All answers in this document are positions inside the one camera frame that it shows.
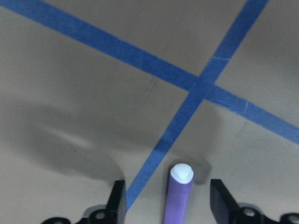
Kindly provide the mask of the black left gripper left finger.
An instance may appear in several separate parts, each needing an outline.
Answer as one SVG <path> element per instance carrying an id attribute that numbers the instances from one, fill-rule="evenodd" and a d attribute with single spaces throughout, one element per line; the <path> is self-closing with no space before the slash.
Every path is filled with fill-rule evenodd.
<path id="1" fill-rule="evenodd" d="M 78 224 L 123 224 L 127 211 L 126 182 L 114 182 L 108 202 L 85 210 Z"/>

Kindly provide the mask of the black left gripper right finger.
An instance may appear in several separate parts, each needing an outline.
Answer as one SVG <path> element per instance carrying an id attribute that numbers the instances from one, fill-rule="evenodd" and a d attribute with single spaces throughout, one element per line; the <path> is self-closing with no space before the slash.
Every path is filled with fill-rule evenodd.
<path id="1" fill-rule="evenodd" d="M 210 181 L 210 209 L 218 224 L 297 224 L 298 213 L 286 213 L 272 220 L 253 206 L 239 205 L 220 179 Z"/>

